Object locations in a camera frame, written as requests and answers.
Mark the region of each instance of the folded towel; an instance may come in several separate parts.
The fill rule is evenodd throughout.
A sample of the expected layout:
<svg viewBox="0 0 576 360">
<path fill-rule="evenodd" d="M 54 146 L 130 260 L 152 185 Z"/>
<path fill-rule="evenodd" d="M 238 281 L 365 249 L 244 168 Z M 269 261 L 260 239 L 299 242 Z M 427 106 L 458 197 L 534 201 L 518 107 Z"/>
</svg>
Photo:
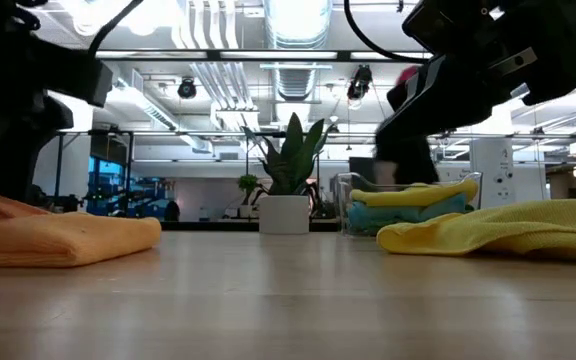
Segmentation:
<svg viewBox="0 0 576 360">
<path fill-rule="evenodd" d="M 576 260 L 576 200 L 546 200 L 384 227 L 377 243 L 399 254 L 474 250 Z"/>
<path fill-rule="evenodd" d="M 0 267 L 73 267 L 149 249 L 156 219 L 87 214 L 34 215 L 43 210 L 0 198 Z"/>
<path fill-rule="evenodd" d="M 445 214 L 465 213 L 466 204 L 466 194 L 457 194 L 427 207 L 368 207 L 362 202 L 355 201 L 348 209 L 348 227 L 366 235 L 376 235 L 387 225 L 400 222 L 420 223 Z"/>
<path fill-rule="evenodd" d="M 404 191 L 368 193 L 353 190 L 350 197 L 370 207 L 379 206 L 430 206 L 460 193 L 466 194 L 467 202 L 477 195 L 479 185 L 472 179 L 465 179 L 454 185 L 437 186 L 415 184 Z"/>
</svg>

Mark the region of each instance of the black cable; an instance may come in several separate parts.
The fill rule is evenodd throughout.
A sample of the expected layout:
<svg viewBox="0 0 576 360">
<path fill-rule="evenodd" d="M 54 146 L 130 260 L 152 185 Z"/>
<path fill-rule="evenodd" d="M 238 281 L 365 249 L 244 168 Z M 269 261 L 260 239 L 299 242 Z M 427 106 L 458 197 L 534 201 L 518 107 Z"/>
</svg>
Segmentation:
<svg viewBox="0 0 576 360">
<path fill-rule="evenodd" d="M 392 59 L 392 60 L 404 61 L 404 62 L 408 62 L 408 63 L 412 63 L 412 64 L 425 64 L 428 62 L 428 60 L 426 60 L 426 59 L 418 59 L 418 58 L 401 56 L 401 55 L 391 53 L 390 51 L 386 51 L 383 48 L 381 48 L 379 45 L 372 42 L 372 40 L 370 40 L 361 31 L 361 29 L 359 29 L 359 26 L 357 26 L 357 23 L 355 22 L 355 18 L 352 16 L 352 12 L 350 11 L 350 0 L 344 0 L 344 14 L 346 14 L 346 20 L 348 21 L 348 25 L 350 25 L 350 28 L 355 33 L 355 35 L 357 35 L 359 40 L 361 40 L 361 42 L 366 44 L 366 46 L 368 46 L 372 51 L 374 51 L 374 52 L 376 52 L 382 56 L 385 56 L 389 59 Z"/>
<path fill-rule="evenodd" d="M 97 55 L 97 50 L 99 50 L 99 46 L 101 46 L 101 42 L 104 41 L 106 36 L 110 34 L 110 32 L 121 22 L 121 20 L 123 20 L 126 16 L 128 16 L 128 14 L 135 10 L 137 6 L 141 5 L 142 2 L 144 2 L 144 0 L 131 0 L 130 4 L 121 10 L 119 14 L 117 14 L 114 18 L 112 18 L 112 20 L 110 20 L 106 25 L 99 29 L 99 32 L 97 35 L 95 35 L 95 38 L 92 40 L 92 43 L 88 48 L 88 55 L 90 55 L 90 57 L 95 57 L 95 55 Z"/>
</svg>

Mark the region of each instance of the table surface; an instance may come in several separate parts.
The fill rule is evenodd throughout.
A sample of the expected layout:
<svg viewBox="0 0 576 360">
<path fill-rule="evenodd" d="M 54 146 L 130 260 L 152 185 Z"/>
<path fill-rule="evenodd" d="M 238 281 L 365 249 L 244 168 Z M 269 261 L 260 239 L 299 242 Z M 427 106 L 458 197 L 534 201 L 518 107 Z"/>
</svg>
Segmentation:
<svg viewBox="0 0 576 360">
<path fill-rule="evenodd" d="M 576 360 L 576 264 L 165 233 L 78 269 L 0 269 L 0 359 Z"/>
</svg>

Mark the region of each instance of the ceiling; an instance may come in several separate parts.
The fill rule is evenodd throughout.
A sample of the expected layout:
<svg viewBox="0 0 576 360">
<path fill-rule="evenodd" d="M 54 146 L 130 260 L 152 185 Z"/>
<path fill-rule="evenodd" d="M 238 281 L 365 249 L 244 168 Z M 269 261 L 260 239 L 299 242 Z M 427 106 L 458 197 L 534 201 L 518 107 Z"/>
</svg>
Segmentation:
<svg viewBox="0 0 576 360">
<path fill-rule="evenodd" d="M 48 41 L 71 48 L 86 48 L 92 37 L 82 36 L 75 31 L 71 14 L 64 10 L 64 4 L 72 1 L 51 1 L 46 7 L 36 10 L 40 17 L 42 29 L 38 35 Z M 395 1 L 379 0 L 353 0 L 353 12 L 357 23 L 363 31 L 383 48 L 393 51 L 422 51 L 418 44 L 406 37 L 401 31 L 401 22 L 411 6 L 407 6 L 403 14 L 396 12 Z M 368 50 L 365 45 L 352 33 L 343 11 L 342 1 L 333 1 L 330 28 L 325 49 L 330 50 Z M 236 35 L 237 40 L 244 49 L 267 48 L 265 36 L 265 19 L 263 17 L 263 3 L 261 0 L 243 0 L 236 2 Z M 295 13 L 295 23 L 299 21 L 299 13 Z M 205 32 L 208 34 L 208 21 L 205 22 Z M 134 35 L 127 27 L 118 26 L 105 39 L 102 49 L 173 49 L 171 29 L 164 23 L 152 35 Z M 219 130 L 214 122 L 210 121 L 212 100 L 203 86 L 196 81 L 197 96 L 192 100 L 182 100 L 177 96 L 177 87 L 184 76 L 194 76 L 190 64 L 183 61 L 154 62 L 154 61 L 121 61 L 108 62 L 113 70 L 120 76 L 128 77 L 134 69 L 144 77 L 144 92 L 156 100 L 165 110 L 174 115 L 179 124 L 189 130 Z M 272 86 L 271 71 L 263 70 L 260 65 L 264 63 L 245 62 L 244 73 L 251 90 L 255 106 L 258 108 L 258 121 L 261 126 L 276 124 L 278 111 L 277 97 Z M 343 98 L 348 79 L 357 69 L 357 64 L 325 62 L 321 65 L 330 65 L 329 69 L 320 70 L 314 95 L 309 99 L 310 111 L 308 122 L 321 118 L 338 117 L 339 128 L 342 132 L 373 132 L 377 125 L 388 115 L 392 109 L 386 101 L 386 93 L 394 86 L 397 77 L 409 64 L 402 63 L 373 63 L 370 64 L 374 84 L 373 88 L 363 99 L 362 106 L 357 110 L 349 110 L 348 103 Z M 529 133 L 535 126 L 548 120 L 564 118 L 576 112 L 576 93 L 562 99 L 550 101 L 534 108 L 516 106 L 512 109 L 512 131 Z M 159 130 L 164 129 L 160 124 L 151 120 L 133 101 L 117 94 L 109 94 L 108 103 L 104 109 L 95 110 L 95 122 L 115 123 L 124 130 Z M 576 133 L 576 122 L 553 129 L 552 133 Z M 178 138 L 165 138 L 152 140 L 154 143 L 165 144 Z M 556 150 L 566 146 L 572 140 L 551 141 L 550 147 L 542 149 Z M 530 140 L 517 140 L 517 143 L 530 145 Z"/>
</svg>

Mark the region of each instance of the clear plastic bin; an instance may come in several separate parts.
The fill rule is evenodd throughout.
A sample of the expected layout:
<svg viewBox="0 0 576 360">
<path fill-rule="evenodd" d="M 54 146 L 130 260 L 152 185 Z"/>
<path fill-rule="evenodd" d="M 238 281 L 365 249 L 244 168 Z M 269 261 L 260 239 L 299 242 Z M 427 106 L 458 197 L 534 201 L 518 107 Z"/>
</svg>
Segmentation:
<svg viewBox="0 0 576 360">
<path fill-rule="evenodd" d="M 365 204 L 351 196 L 352 190 L 366 193 L 414 191 L 415 188 L 464 185 L 475 182 L 474 194 L 456 193 L 428 206 L 385 206 Z M 399 222 L 423 222 L 447 213 L 467 213 L 481 207 L 481 174 L 471 173 L 459 181 L 441 182 L 432 185 L 376 185 L 357 173 L 343 173 L 336 176 L 335 208 L 340 221 L 341 232 L 350 236 L 376 236 L 383 226 Z"/>
</svg>

